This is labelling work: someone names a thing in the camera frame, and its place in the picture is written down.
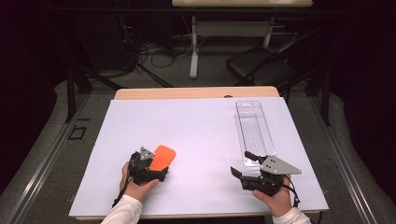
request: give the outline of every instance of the human hand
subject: human hand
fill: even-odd
[[[143,199],[145,198],[146,194],[153,189],[159,182],[159,179],[154,179],[149,181],[143,186],[138,186],[134,181],[130,181],[131,177],[128,176],[128,165],[129,162],[126,162],[124,166],[122,167],[122,180],[120,182],[120,191],[123,189],[125,186],[125,182],[128,181],[128,186],[126,187],[126,190],[124,194],[131,196],[135,199],[137,199],[139,202],[142,202]]]
[[[283,177],[283,184],[286,186],[290,184],[290,176],[288,175],[288,177],[289,178]],[[286,188],[281,187],[279,192],[272,197],[257,189],[253,190],[253,195],[263,203],[267,204],[274,217],[282,217],[291,209],[290,191]]]

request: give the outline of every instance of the clear plastic container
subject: clear plastic container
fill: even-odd
[[[276,155],[274,143],[260,102],[236,102],[235,121],[245,166],[259,165],[257,161],[246,158],[245,151],[262,157]]]

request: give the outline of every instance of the table leg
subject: table leg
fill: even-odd
[[[198,73],[198,47],[197,47],[197,27],[196,17],[192,16],[192,56],[191,56],[191,69],[190,78],[197,78]]]
[[[275,23],[275,18],[271,18],[268,22],[267,34],[265,35],[264,43],[262,45],[266,49],[268,49],[268,46],[270,45],[271,33],[273,31],[274,23]]]

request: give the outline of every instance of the white sleeve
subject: white sleeve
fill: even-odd
[[[102,224],[128,223],[135,224],[140,218],[142,203],[128,195],[122,195],[120,201],[114,206]]]
[[[292,207],[289,212],[282,217],[274,217],[274,224],[310,224],[311,220],[300,209]]]

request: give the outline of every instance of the orange foam piece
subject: orange foam piece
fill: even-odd
[[[171,164],[173,158],[176,156],[176,152],[169,147],[160,145],[155,151],[155,157],[152,160],[152,163],[149,167],[150,170],[153,171],[161,171]]]

